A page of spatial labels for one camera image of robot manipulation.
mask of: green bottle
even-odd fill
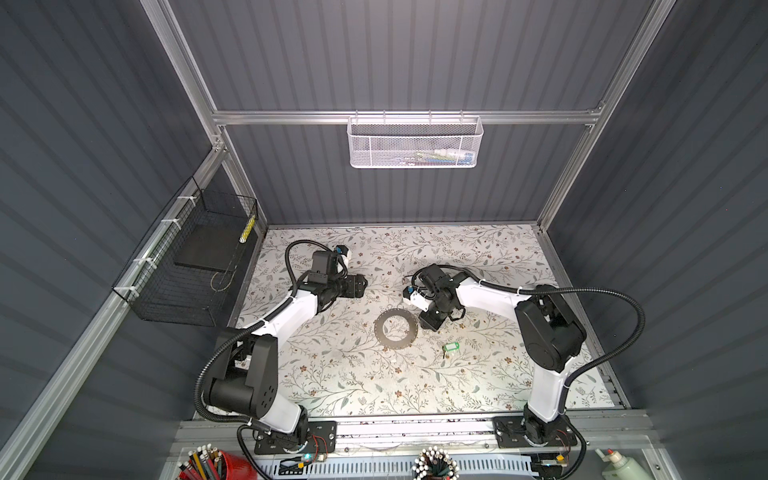
[[[608,455],[600,450],[595,452],[603,462],[611,463],[603,470],[603,478],[606,480],[654,480],[634,458],[625,457],[615,450],[608,450]]]

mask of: white mesh basket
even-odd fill
[[[456,121],[350,117],[349,163],[355,168],[472,168],[482,139],[479,117]]]

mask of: leaf pattern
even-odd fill
[[[401,350],[381,346],[373,323],[390,308],[418,315],[402,303],[402,290],[413,272],[430,263],[469,266],[501,285],[554,284],[530,226],[270,230],[238,326],[256,321],[286,295],[290,279],[283,254],[288,243],[301,238],[347,245],[350,273],[366,275],[369,286],[362,299],[338,299],[291,336],[279,356],[282,394],[314,416],[522,409],[533,364],[516,323],[469,310],[439,332],[420,329],[415,342]],[[297,273],[310,267],[314,250],[293,249]],[[388,336],[402,338],[401,328],[388,323]],[[459,350],[443,358],[442,346],[454,341]],[[575,368],[589,359],[584,347]],[[613,406],[597,370],[574,382],[567,405]]]

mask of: gray ring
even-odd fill
[[[401,316],[408,323],[408,335],[403,339],[393,340],[384,335],[384,322],[393,316]],[[416,340],[416,335],[419,333],[419,324],[416,322],[416,317],[413,313],[410,313],[408,310],[391,308],[379,315],[379,318],[373,323],[373,332],[376,334],[376,339],[379,343],[390,349],[400,350],[411,346],[413,341]]]

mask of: red cup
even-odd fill
[[[227,480],[257,480],[259,477],[250,463],[243,457],[221,452],[227,466]]]

